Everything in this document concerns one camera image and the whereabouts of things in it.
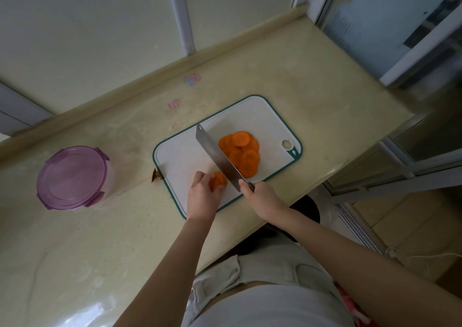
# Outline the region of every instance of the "kitchen knife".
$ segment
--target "kitchen knife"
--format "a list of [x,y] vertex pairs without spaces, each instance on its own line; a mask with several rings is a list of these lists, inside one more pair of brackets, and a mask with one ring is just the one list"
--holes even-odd
[[228,157],[223,153],[218,145],[214,143],[210,135],[200,124],[196,125],[196,140],[200,143],[202,148],[205,149],[205,152],[207,152],[212,161],[217,165],[217,167],[221,170],[224,176],[230,181],[230,183],[238,192],[241,191],[241,187],[239,186],[239,179],[243,179],[249,185],[252,192],[255,191],[254,184],[248,182],[241,175],[241,173],[236,169],[234,165],[232,165]]

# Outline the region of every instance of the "countertop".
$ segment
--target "countertop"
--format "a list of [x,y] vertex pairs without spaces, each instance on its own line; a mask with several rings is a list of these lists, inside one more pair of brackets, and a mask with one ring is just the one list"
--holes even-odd
[[[251,94],[267,98],[303,145],[269,181],[287,203],[412,116],[303,18],[18,153],[0,164],[1,325],[111,326],[184,223],[164,183],[151,184],[153,148]],[[46,210],[38,171],[73,145],[109,155],[112,191],[91,208]],[[244,199],[223,209],[198,270],[262,225]]]

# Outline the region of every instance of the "purple lid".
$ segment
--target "purple lid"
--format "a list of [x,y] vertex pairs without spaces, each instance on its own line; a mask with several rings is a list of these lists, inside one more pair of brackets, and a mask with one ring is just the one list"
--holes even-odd
[[99,148],[74,146],[59,151],[40,169],[37,196],[48,209],[69,210],[101,200],[109,160]]

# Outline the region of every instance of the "person's right hand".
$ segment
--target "person's right hand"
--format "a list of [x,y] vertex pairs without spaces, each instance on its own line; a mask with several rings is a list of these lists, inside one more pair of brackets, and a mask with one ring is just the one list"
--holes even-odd
[[255,213],[263,220],[278,226],[279,220],[290,208],[274,192],[274,188],[266,182],[255,183],[255,191],[252,192],[249,185],[242,179],[239,180],[241,192]]

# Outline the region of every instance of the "cutting board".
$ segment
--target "cutting board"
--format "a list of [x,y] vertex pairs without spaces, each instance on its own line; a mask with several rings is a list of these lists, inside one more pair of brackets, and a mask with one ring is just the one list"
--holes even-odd
[[[271,104],[262,96],[248,96],[210,117],[199,121],[218,144],[220,138],[236,131],[250,132],[260,144],[258,173],[250,182],[265,181],[296,162],[302,144]],[[153,151],[154,164],[162,173],[180,214],[186,218],[188,191],[197,170],[218,170],[195,138],[196,124],[160,142]],[[228,183],[218,210],[242,196]]]

